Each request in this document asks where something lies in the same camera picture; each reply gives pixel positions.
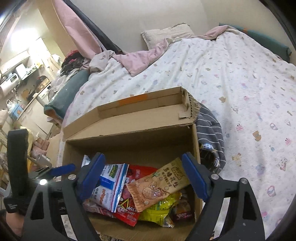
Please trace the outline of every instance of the white cabinet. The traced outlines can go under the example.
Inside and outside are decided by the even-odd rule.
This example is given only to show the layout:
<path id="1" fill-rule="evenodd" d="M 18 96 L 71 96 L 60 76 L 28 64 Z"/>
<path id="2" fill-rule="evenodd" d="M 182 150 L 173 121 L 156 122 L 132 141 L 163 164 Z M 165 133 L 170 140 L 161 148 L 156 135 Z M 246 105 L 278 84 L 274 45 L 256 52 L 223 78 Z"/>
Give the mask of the white cabinet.
<path id="1" fill-rule="evenodd" d="M 52 123 L 46 121 L 47 115 L 44 114 L 43 106 L 33 99 L 29 106 L 22 112 L 18 123 L 28 129 L 30 129 L 34 136 L 40 136 L 42 139 L 46 139 L 47 134 L 50 132 Z"/>

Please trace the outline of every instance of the orange tape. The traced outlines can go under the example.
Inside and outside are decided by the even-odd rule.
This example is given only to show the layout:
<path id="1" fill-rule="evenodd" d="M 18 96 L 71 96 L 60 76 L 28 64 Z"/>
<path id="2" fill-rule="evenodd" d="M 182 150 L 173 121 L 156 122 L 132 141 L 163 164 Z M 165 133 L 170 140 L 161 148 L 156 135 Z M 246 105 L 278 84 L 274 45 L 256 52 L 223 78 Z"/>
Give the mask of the orange tape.
<path id="1" fill-rule="evenodd" d="M 122 105 L 132 104 L 132 103 L 136 103 L 136 102 L 147 100 L 147 99 L 148 99 L 148 95 L 142 94 L 142 95 L 136 95 L 133 97 L 119 100 L 118 103 L 119 103 L 119 106 L 122 106 Z"/>

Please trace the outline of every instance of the white pillow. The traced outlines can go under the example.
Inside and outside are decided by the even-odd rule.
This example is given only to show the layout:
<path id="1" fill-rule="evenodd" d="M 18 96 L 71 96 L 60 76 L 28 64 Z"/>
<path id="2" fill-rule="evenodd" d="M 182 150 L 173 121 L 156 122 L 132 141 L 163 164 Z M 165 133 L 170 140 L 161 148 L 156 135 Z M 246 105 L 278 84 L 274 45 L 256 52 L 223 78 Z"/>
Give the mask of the white pillow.
<path id="1" fill-rule="evenodd" d="M 180 37 L 188 39 L 195 37 L 195 34 L 186 23 L 179 23 L 169 28 L 147 30 L 142 32 L 141 35 L 149 50 L 153 49 L 156 44 L 165 38 Z"/>

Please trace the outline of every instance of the person's skin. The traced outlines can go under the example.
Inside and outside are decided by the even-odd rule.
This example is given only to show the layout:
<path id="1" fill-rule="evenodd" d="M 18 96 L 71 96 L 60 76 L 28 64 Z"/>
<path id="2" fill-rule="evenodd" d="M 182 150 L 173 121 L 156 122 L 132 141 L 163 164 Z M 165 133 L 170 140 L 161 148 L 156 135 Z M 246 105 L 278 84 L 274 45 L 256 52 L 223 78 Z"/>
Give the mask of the person's skin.
<path id="1" fill-rule="evenodd" d="M 6 213 L 6 223 L 12 231 L 19 237 L 22 235 L 22 227 L 24 225 L 24 216 L 18 213 Z"/>

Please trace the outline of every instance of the pink curtain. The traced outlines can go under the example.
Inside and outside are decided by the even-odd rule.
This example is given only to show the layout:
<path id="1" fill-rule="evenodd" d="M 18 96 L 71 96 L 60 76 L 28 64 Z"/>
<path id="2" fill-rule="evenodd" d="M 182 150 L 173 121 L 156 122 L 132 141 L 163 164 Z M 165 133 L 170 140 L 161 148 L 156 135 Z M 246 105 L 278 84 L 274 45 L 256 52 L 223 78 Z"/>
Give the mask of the pink curtain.
<path id="1" fill-rule="evenodd" d="M 98 39 L 63 0 L 52 0 L 52 5 L 61 24 L 83 57 L 92 59 L 102 52 Z"/>

